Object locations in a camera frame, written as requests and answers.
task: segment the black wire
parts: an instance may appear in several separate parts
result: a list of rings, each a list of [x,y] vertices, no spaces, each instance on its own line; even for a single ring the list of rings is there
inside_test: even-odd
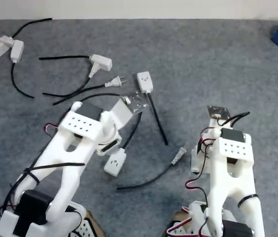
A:
[[[131,185],[131,186],[122,186],[122,187],[117,187],[116,190],[125,190],[125,189],[136,189],[136,188],[141,188],[145,185],[151,184],[154,181],[156,181],[158,178],[160,178],[162,175],[164,175],[171,167],[173,166],[173,164],[171,163],[170,165],[168,165],[165,170],[163,170],[160,174],[158,174],[156,177],[154,177],[153,179],[142,183],[142,184],[137,184],[137,185]]]
[[[48,95],[48,96],[54,96],[54,97],[67,97],[67,96],[71,96],[71,95],[74,95],[75,93],[79,92],[80,90],[82,90],[86,85],[87,83],[89,83],[91,78],[87,78],[84,83],[77,89],[75,90],[74,92],[72,93],[69,93],[69,94],[66,94],[66,95],[58,95],[58,94],[51,94],[51,93],[45,93],[43,92],[43,95]]]
[[[138,126],[139,126],[139,123],[141,121],[141,117],[142,117],[142,112],[138,114],[138,120],[137,120],[137,123],[133,129],[133,131],[131,132],[131,134],[129,135],[127,141],[125,142],[125,144],[122,146],[122,149],[126,149],[126,147],[128,146],[129,142],[131,141],[132,137],[134,136]]]
[[[242,113],[238,118],[236,118],[230,125],[230,127],[233,127],[234,124],[239,121],[240,119],[244,118],[245,116],[248,116],[250,114],[250,111]]]
[[[247,111],[247,112],[244,112],[244,113],[241,113],[241,114],[238,114],[238,115],[234,115],[234,116],[232,116],[231,118],[229,118],[229,119],[227,119],[226,121],[224,121],[222,124],[219,123],[219,118],[217,118],[217,124],[218,124],[219,126],[224,126],[224,125],[226,125],[228,122],[231,122],[232,120],[236,119],[236,120],[234,120],[234,121],[231,123],[231,125],[230,125],[230,127],[233,127],[234,124],[235,124],[237,121],[239,121],[240,119],[242,119],[242,118],[245,117],[245,116],[248,116],[249,114],[250,114],[250,111]]]
[[[79,101],[83,102],[83,101],[88,100],[90,98],[98,97],[98,96],[103,96],[103,95],[111,95],[111,96],[119,96],[119,97],[122,96],[122,95],[116,94],[116,93],[98,93],[98,94],[94,94],[94,95],[89,95],[89,96],[87,96],[87,97],[85,97],[85,98],[83,98],[83,99],[81,99]]]
[[[64,166],[85,166],[85,163],[66,162],[66,163],[58,163],[58,164],[49,164],[49,165],[42,165],[42,166],[30,168],[29,171],[38,170],[38,169],[58,168]]]
[[[202,237],[203,235],[202,235],[202,229],[203,229],[203,227],[205,226],[205,224],[207,224],[207,221],[208,221],[208,217],[206,218],[206,220],[205,220],[205,222],[202,224],[202,226],[200,226],[200,228],[199,228],[199,231],[198,231],[198,236],[199,237]]]
[[[83,93],[83,92],[85,92],[85,91],[94,90],[94,89],[99,89],[99,88],[103,88],[103,87],[105,87],[105,84],[95,85],[95,86],[91,86],[91,87],[82,89],[82,90],[78,91],[77,93],[75,93],[74,95],[67,96],[67,97],[65,97],[65,98],[63,98],[63,99],[61,99],[61,100],[59,100],[59,101],[57,101],[57,102],[54,102],[52,105],[59,105],[59,104],[65,102],[65,101],[67,101],[68,99],[71,99],[71,98],[73,98],[74,96],[77,96],[77,95],[79,95],[79,94],[81,94],[81,93]]]
[[[75,235],[79,236],[79,237],[83,237],[79,232],[77,231],[71,231],[71,233],[74,233]]]
[[[167,145],[169,144],[169,143],[168,143],[168,139],[167,139],[167,137],[166,137],[166,135],[165,135],[165,132],[164,132],[163,127],[162,127],[162,125],[161,125],[161,122],[160,122],[160,120],[159,120],[159,116],[158,116],[158,114],[157,114],[157,110],[155,109],[155,106],[154,106],[154,103],[153,103],[151,94],[148,93],[147,95],[148,95],[148,98],[149,98],[149,100],[150,100],[150,104],[151,104],[151,107],[152,107],[152,110],[153,110],[155,119],[157,120],[160,133],[161,133],[161,135],[162,135],[162,137],[163,137],[163,141],[164,141],[165,145],[167,146]]]
[[[40,19],[40,20],[35,20],[35,21],[30,21],[26,24],[24,24],[23,26],[21,26],[13,35],[12,38],[15,38],[25,27],[27,27],[28,25],[34,24],[34,23],[38,23],[38,22],[43,22],[43,21],[51,21],[52,18],[45,18],[45,19]]]
[[[55,56],[55,57],[40,57],[39,60],[56,60],[66,58],[90,58],[88,55],[68,55],[68,56]]]
[[[26,94],[25,92],[21,91],[15,84],[15,80],[14,80],[14,66],[15,66],[15,63],[12,63],[12,67],[11,67],[11,80],[12,80],[12,84],[14,86],[14,88],[20,92],[21,94],[25,95],[26,97],[29,97],[31,99],[34,99],[33,96],[29,95],[29,94]]]

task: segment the gray carpet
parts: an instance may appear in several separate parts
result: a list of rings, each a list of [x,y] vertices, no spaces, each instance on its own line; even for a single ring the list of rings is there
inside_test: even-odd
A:
[[[11,35],[25,22],[0,21],[0,35]],[[36,98],[15,91],[5,54],[0,58],[0,205],[9,183],[48,141],[43,125],[56,122],[70,105],[52,107],[55,100],[41,93],[71,92],[90,66],[83,59],[41,62],[37,58],[96,53],[112,58],[113,68],[98,72],[90,86],[116,75],[128,81],[122,88],[96,92],[135,91],[134,75],[150,71],[152,96],[170,142],[168,147],[163,144],[152,112],[146,110],[117,178],[104,173],[107,157],[92,157],[73,200],[93,212],[107,236],[160,236],[176,210],[204,199],[201,192],[184,188],[193,176],[188,156],[144,189],[117,192],[115,188],[149,180],[186,140],[195,144],[209,122],[206,105],[214,104],[228,107],[233,115],[251,111],[236,128],[252,136],[266,236],[278,237],[278,47],[269,40],[277,25],[239,20],[57,20],[24,29],[18,38],[25,42],[25,50],[15,67],[15,80]],[[95,98],[93,103],[110,109],[115,99]],[[134,122],[121,132],[124,138]],[[39,189],[55,194],[59,185],[60,173],[55,173]],[[204,175],[199,185],[208,191],[209,176]],[[235,202],[228,200],[226,207],[242,220]]]

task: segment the white wall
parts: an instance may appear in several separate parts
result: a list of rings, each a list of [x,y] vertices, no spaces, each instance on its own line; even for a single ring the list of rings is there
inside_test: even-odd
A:
[[[0,0],[0,19],[277,19],[278,0]]]

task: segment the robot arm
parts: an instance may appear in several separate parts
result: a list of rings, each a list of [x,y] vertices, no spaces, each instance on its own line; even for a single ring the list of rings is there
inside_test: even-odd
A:
[[[241,233],[243,237],[265,237],[261,203],[255,191],[251,136],[234,130],[231,121],[223,123],[230,118],[226,108],[209,107],[208,111],[208,132],[201,135],[201,141],[207,139],[207,143],[201,142],[193,149],[191,170],[210,174],[210,193],[207,207],[207,203],[198,201],[190,205],[194,220],[191,231],[197,233],[207,219],[205,235],[231,237]],[[202,144],[208,145],[207,158],[200,151]],[[227,197],[238,203],[246,224],[236,222],[230,211],[223,210]]]
[[[86,210],[71,199],[80,176],[95,151],[104,155],[120,144],[118,130],[134,114],[129,104],[131,100],[125,103],[120,99],[111,111],[85,106],[82,102],[72,105],[34,167],[67,162],[81,165],[62,167],[61,187],[54,198],[33,189],[58,167],[35,169],[26,175],[15,190],[14,213],[5,210],[2,215],[0,236],[60,237],[67,236],[79,225]]]

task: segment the white outlet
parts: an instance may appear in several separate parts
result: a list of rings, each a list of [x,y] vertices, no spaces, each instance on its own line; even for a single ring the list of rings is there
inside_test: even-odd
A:
[[[126,159],[125,150],[119,148],[119,150],[117,150],[116,152],[110,155],[108,161],[104,166],[105,172],[116,177],[119,174],[121,168],[123,167],[125,159]]]
[[[153,83],[149,72],[137,73],[137,81],[141,93],[151,93],[153,91]]]
[[[92,227],[92,223],[90,223],[88,219],[84,220],[75,231],[77,231],[82,237],[97,237]],[[74,233],[70,233],[70,237],[79,237],[79,236]]]

